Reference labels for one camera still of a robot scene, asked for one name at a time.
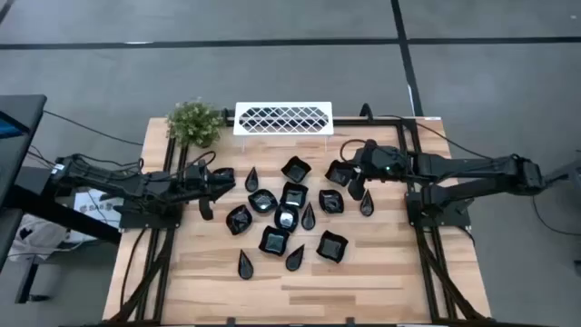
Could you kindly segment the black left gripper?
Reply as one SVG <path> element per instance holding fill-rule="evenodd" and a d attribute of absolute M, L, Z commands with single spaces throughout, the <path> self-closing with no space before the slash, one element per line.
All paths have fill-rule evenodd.
<path fill-rule="evenodd" d="M 234 174 L 232 167 L 217 168 L 212 171 L 213 174 Z M 208 184 L 208 177 L 201 176 L 199 178 L 186 178 L 183 187 L 175 195 L 174 201 L 176 203 L 188 203 L 189 201 L 197 200 L 199 211 L 204 221 L 211 221 L 213 219 L 213 210 L 210 206 L 212 196 L 223 196 L 236 186 L 232 183 L 217 183 Z"/>

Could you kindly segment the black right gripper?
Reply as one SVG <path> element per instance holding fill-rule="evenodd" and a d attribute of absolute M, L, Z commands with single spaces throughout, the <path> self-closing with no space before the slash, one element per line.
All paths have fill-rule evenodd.
<path fill-rule="evenodd" d="M 380 180 L 382 183 L 386 181 L 400 182 L 407 174 L 405 164 L 391 159 L 361 160 L 360 157 L 354 157 L 349 159 L 347 163 L 354 170 L 349 183 L 349 195 L 356 201 L 360 201 L 366 192 L 365 182 L 373 180 Z"/>

